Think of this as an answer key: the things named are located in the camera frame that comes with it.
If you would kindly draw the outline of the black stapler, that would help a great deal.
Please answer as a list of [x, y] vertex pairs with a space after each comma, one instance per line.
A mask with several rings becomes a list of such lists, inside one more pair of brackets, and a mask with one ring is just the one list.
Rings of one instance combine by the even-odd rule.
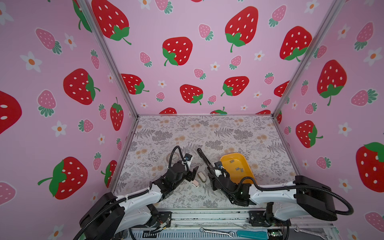
[[198, 148], [197, 149], [197, 152], [200, 156], [200, 158], [204, 161], [204, 163], [207, 165], [207, 168], [208, 170], [210, 171], [211, 168], [213, 167], [213, 165], [211, 164], [211, 162], [208, 160], [208, 158], [206, 157], [206, 155], [203, 153], [202, 149], [201, 148]]

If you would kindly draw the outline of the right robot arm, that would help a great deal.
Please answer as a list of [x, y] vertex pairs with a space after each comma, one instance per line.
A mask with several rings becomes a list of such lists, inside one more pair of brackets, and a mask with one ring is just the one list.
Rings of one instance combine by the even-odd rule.
[[252, 177], [244, 177], [238, 184], [219, 163], [208, 164], [213, 190], [222, 191], [231, 204], [248, 207], [267, 204], [265, 221], [285, 222], [290, 218], [310, 215], [323, 221], [336, 221], [339, 215], [354, 213], [352, 205], [331, 188], [305, 176], [281, 185], [261, 186]]

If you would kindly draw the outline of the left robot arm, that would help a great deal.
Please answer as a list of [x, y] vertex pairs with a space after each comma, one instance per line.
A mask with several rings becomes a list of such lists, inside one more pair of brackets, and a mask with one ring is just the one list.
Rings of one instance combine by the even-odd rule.
[[167, 172], [149, 187], [127, 195], [104, 194], [80, 220], [76, 240], [112, 240], [135, 226], [153, 226], [159, 212], [155, 204], [169, 196], [184, 181], [193, 181], [198, 168], [191, 169], [193, 156], [179, 152], [180, 160], [169, 161]]

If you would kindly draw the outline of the yellow plastic tray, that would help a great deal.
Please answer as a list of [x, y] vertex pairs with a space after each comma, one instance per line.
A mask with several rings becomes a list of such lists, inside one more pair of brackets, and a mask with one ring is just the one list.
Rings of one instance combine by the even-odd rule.
[[[251, 177], [255, 179], [255, 176], [246, 160], [246, 158], [240, 153], [232, 153], [224, 155], [220, 159], [223, 168], [230, 174], [232, 182], [239, 184], [245, 177]], [[243, 168], [243, 172], [236, 171], [236, 168]]]

